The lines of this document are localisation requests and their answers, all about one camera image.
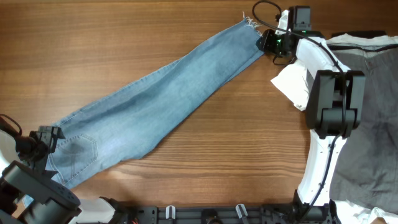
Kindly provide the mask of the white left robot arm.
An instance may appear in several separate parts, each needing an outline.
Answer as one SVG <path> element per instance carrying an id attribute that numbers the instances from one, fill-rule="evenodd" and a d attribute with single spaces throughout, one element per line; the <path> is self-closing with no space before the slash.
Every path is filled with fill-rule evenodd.
<path id="1" fill-rule="evenodd" d="M 56 173 L 46 170 L 47 157 L 63 137 L 52 126 L 23 136 L 1 125 L 1 223 L 130 223 L 115 200 L 79 200 L 52 180 Z"/>

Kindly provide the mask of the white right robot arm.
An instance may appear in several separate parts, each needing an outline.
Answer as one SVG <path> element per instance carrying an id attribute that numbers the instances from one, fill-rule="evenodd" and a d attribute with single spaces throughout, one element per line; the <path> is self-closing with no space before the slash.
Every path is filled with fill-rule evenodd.
<path id="1" fill-rule="evenodd" d="M 268 29 L 256 45 L 275 57 L 297 57 L 313 75 L 305 108 L 311 142 L 304 177 L 292 203 L 274 210 L 292 223 L 322 223 L 331 216 L 329 189 L 338 154 L 361 122 L 364 73 L 344 68 L 316 32 Z"/>

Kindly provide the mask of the light blue denim jeans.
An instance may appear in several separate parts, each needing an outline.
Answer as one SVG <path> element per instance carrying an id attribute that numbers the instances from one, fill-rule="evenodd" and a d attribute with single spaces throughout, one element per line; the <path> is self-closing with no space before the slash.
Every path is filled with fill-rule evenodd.
<path id="1" fill-rule="evenodd" d="M 184 57 L 56 122 L 64 133 L 46 168 L 71 189 L 117 163 L 140 159 L 262 52 L 247 17 Z"/>

